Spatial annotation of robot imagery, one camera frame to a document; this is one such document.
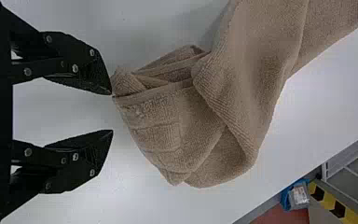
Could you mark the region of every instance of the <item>white table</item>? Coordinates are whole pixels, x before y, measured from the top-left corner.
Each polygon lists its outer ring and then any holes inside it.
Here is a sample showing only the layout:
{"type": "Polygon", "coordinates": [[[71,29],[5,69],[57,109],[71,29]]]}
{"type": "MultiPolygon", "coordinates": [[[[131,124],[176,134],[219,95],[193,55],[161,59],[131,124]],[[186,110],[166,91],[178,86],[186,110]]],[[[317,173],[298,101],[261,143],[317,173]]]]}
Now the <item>white table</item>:
{"type": "MultiPolygon", "coordinates": [[[[198,43],[226,1],[4,4],[39,30],[61,30],[96,47],[112,74],[118,64],[138,67],[198,43]]],[[[114,129],[115,137],[96,179],[73,192],[39,195],[3,224],[232,223],[358,139],[358,30],[288,81],[255,168],[210,189],[168,185],[109,97],[40,79],[15,87],[14,113],[15,138],[39,146],[100,129],[114,129]]]]}

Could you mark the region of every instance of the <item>terry cloth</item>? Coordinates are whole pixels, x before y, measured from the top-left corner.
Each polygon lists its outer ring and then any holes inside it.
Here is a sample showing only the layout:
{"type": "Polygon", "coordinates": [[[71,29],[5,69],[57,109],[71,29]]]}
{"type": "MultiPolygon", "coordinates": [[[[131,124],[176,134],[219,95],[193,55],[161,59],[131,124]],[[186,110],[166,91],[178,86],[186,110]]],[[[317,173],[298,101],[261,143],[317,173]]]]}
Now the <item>terry cloth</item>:
{"type": "Polygon", "coordinates": [[[255,164],[285,81],[357,27],[358,0],[231,0],[211,52],[118,68],[114,102],[169,183],[215,186],[255,164]]]}

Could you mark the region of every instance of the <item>floor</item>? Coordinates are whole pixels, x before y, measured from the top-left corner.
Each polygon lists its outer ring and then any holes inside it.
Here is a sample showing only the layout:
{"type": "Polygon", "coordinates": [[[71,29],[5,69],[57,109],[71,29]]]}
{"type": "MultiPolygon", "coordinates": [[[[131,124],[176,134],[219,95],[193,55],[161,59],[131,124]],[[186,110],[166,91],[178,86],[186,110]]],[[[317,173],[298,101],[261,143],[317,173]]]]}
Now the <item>floor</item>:
{"type": "Polygon", "coordinates": [[[280,204],[275,205],[264,215],[255,219],[252,224],[310,224],[308,209],[301,209],[292,212],[283,211],[280,204]]]}

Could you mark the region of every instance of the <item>screw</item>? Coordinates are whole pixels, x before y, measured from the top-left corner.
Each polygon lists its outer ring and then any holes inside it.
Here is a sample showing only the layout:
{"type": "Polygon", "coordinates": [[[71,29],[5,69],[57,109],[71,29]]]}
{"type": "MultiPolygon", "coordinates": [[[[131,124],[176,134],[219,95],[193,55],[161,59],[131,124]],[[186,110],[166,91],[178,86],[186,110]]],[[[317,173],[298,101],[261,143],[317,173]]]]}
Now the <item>screw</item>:
{"type": "Polygon", "coordinates": [[[25,155],[25,157],[30,157],[32,155],[32,149],[29,147],[27,149],[25,149],[24,155],[25,155]]]}
{"type": "Polygon", "coordinates": [[[48,182],[46,184],[46,186],[45,186],[45,190],[49,190],[49,189],[51,189],[51,183],[50,182],[48,182]]]}
{"type": "Polygon", "coordinates": [[[65,157],[61,159],[61,164],[66,164],[66,158],[65,157]]]}
{"type": "Polygon", "coordinates": [[[51,37],[51,35],[46,36],[46,41],[48,41],[48,43],[53,42],[53,37],[51,37]]]}
{"type": "Polygon", "coordinates": [[[90,55],[91,57],[94,57],[94,55],[95,55],[94,49],[91,49],[91,50],[89,51],[89,55],[90,55]]]}
{"type": "Polygon", "coordinates": [[[72,156],[72,160],[73,161],[77,161],[79,159],[79,154],[78,153],[75,153],[73,156],[72,156]]]}
{"type": "Polygon", "coordinates": [[[74,73],[77,73],[79,71],[79,67],[77,67],[77,64],[72,65],[72,71],[74,73]]]}
{"type": "Polygon", "coordinates": [[[94,169],[91,169],[89,171],[89,176],[91,176],[91,177],[95,176],[95,170],[94,169]]]}
{"type": "Polygon", "coordinates": [[[24,75],[26,75],[27,77],[30,77],[32,75],[31,68],[24,68],[24,75]]]}

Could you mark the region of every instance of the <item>yellow and black hazard tape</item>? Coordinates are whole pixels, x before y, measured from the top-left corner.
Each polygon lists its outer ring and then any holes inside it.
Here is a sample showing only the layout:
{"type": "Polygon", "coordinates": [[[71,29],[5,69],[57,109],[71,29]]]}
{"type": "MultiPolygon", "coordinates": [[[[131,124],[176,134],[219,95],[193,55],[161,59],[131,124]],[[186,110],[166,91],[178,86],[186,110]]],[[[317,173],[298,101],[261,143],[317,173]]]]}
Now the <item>yellow and black hazard tape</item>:
{"type": "Polygon", "coordinates": [[[317,186],[315,182],[309,184],[310,196],[318,201],[321,206],[329,210],[344,224],[358,224],[358,215],[347,207],[344,203],[339,202],[334,195],[317,186]]]}

